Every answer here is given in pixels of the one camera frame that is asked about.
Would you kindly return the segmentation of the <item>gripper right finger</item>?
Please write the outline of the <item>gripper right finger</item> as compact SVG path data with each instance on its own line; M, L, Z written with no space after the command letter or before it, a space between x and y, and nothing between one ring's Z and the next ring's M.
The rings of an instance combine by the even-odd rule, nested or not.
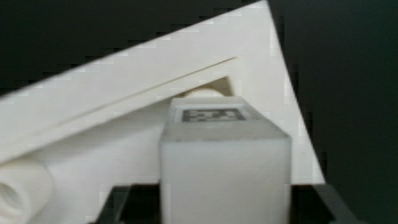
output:
M317 184L315 191L333 214L333 221L330 222L330 224L369 224L358 218L335 186L331 184Z

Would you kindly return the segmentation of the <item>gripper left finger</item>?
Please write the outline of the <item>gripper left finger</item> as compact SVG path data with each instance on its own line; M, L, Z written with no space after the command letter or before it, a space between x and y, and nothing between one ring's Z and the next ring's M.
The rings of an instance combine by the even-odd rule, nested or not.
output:
M129 195L131 187L116 186L107 197L99 218L90 224L123 224L122 214L125 210Z

